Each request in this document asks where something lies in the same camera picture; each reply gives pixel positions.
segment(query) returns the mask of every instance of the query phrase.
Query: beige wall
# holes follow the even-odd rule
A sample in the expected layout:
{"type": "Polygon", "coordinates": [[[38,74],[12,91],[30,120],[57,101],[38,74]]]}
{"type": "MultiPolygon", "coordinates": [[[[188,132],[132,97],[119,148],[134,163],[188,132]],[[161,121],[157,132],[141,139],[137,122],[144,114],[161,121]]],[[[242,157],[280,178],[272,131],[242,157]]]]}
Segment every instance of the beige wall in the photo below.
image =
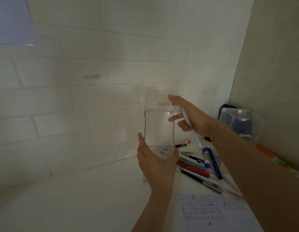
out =
{"type": "Polygon", "coordinates": [[[299,169],[299,0],[255,0],[229,104],[265,118],[259,143],[299,169]]]}

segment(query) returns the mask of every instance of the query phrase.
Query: right hand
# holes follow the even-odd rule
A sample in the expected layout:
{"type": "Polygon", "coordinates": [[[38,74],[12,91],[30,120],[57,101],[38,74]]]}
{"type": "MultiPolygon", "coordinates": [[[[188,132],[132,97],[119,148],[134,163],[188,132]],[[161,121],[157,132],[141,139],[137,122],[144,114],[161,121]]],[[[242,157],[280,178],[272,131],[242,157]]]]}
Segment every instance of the right hand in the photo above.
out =
{"type": "MultiPolygon", "coordinates": [[[[196,133],[212,138],[215,131],[224,125],[222,122],[205,114],[195,105],[180,96],[168,95],[168,99],[172,102],[172,105],[179,105],[186,111],[192,127],[186,123],[186,120],[182,120],[177,123],[178,126],[185,132],[192,131],[192,129],[194,129],[196,133]]],[[[184,118],[182,113],[174,115],[168,120],[175,121],[181,118],[184,118]]]]}

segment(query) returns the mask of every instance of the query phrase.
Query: white paper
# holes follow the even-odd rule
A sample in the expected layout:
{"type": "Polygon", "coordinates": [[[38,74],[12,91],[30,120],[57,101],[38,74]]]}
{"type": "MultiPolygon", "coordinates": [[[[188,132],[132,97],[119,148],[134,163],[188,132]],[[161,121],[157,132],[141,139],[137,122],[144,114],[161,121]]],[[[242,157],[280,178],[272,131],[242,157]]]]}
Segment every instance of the white paper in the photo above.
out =
{"type": "Polygon", "coordinates": [[[182,232],[262,232],[248,204],[233,196],[180,194],[178,215],[182,232]]]}
{"type": "Polygon", "coordinates": [[[35,41],[26,0],[0,0],[0,44],[34,45],[35,41]]]}

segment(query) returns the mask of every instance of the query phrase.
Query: wall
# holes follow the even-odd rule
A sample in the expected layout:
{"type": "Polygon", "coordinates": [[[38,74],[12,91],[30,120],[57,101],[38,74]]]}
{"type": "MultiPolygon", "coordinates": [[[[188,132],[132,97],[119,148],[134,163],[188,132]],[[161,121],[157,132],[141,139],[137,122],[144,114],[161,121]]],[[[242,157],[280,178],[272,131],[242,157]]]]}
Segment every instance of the wall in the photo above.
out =
{"type": "Polygon", "coordinates": [[[229,103],[265,118],[260,144],[299,169],[299,0],[255,0],[229,103]]]}
{"type": "Polygon", "coordinates": [[[145,91],[216,116],[253,0],[27,0],[36,46],[0,46],[0,187],[136,155],[145,91]]]}

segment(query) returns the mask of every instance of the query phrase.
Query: white stylus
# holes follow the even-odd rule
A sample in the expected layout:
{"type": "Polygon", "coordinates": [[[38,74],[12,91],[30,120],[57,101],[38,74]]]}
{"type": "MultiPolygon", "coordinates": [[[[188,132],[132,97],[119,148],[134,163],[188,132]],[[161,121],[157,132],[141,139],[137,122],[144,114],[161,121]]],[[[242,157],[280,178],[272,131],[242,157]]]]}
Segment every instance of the white stylus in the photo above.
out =
{"type": "MultiPolygon", "coordinates": [[[[186,111],[182,107],[181,107],[181,111],[182,111],[183,117],[186,120],[186,123],[190,127],[192,127],[192,124],[191,124],[190,120],[188,119],[187,113],[186,113],[186,111]]],[[[195,141],[198,143],[199,147],[202,149],[202,145],[201,145],[200,139],[198,138],[197,134],[195,133],[195,131],[193,129],[192,129],[192,134],[193,134],[193,137],[194,137],[195,141]]]]}

